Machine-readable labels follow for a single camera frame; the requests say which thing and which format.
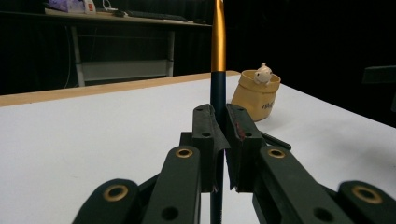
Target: metal rod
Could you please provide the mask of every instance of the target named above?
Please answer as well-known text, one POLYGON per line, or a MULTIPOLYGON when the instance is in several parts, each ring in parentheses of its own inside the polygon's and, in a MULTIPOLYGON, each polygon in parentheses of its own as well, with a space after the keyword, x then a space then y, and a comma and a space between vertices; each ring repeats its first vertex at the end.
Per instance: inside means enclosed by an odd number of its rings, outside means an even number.
MULTIPOLYGON (((212 64, 210 104, 215 109, 216 121, 221 130, 225 131, 225 20, 222 0, 216 0, 212 26, 212 64)), ((223 192, 224 150, 217 159, 216 181, 217 189, 210 194, 210 222, 221 223, 222 192, 223 192)))
POLYGON ((77 28, 76 28, 76 26, 72 26, 71 30, 72 30, 75 58, 76 58, 76 70, 77 70, 78 85, 80 87, 83 87, 83 86, 85 86, 85 78, 84 78, 84 73, 82 71, 81 58, 79 56, 79 46, 78 46, 78 36, 77 36, 77 28))

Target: desk leg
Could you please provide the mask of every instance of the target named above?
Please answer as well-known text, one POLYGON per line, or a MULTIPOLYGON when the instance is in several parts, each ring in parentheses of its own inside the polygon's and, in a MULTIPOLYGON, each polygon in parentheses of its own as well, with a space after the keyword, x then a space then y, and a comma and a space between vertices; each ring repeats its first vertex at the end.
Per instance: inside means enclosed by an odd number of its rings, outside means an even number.
POLYGON ((175 50, 175 31, 168 33, 168 62, 166 63, 166 76, 173 76, 174 66, 174 50, 175 50))
POLYGON ((83 86, 85 86, 85 81, 84 81, 84 73, 82 72, 82 62, 81 62, 81 58, 79 56, 79 46, 78 46, 78 37, 77 37, 76 26, 72 26, 71 30, 72 30, 75 58, 76 58, 75 64, 76 64, 76 70, 77 70, 78 85, 80 87, 83 87, 83 86))

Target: table edge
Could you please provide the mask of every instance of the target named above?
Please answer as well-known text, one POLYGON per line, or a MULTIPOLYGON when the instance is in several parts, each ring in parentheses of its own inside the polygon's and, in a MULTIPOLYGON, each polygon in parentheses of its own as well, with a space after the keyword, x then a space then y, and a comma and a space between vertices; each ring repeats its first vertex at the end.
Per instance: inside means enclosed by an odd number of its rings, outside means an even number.
MULTIPOLYGON (((227 71, 227 76, 239 75, 236 71, 227 71)), ((176 84, 210 78, 210 73, 201 73, 177 77, 160 77, 137 81, 119 82, 87 87, 76 87, 52 91, 33 91, 17 94, 0 95, 0 106, 24 105, 38 102, 60 100, 66 98, 109 93, 115 91, 130 91, 149 87, 176 84)))

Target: white surface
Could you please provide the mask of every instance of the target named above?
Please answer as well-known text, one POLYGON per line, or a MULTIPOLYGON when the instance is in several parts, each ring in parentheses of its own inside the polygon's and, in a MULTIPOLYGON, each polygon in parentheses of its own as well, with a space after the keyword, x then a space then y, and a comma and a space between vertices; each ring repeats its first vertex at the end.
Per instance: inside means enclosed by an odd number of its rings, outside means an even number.
MULTIPOLYGON (((227 102, 238 79, 227 79, 227 102)), ((106 181, 141 184, 158 174, 209 92, 207 79, 0 107, 0 223, 71 223, 106 181)), ((284 85, 257 127, 290 143, 320 184, 337 190, 360 180, 396 198, 396 129, 284 85)), ((251 194, 229 191, 224 176, 223 223, 258 223, 251 194)), ((201 223, 209 223, 202 197, 201 223)))

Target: stuffed animal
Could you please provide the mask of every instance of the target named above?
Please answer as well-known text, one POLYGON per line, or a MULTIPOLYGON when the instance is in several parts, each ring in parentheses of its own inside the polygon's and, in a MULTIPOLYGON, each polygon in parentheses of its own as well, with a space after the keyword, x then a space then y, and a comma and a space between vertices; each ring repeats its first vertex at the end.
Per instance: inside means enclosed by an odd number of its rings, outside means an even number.
POLYGON ((271 81, 271 77, 273 76, 271 68, 267 67, 265 63, 262 63, 262 67, 260 67, 257 72, 254 73, 254 82, 257 84, 268 83, 271 81))

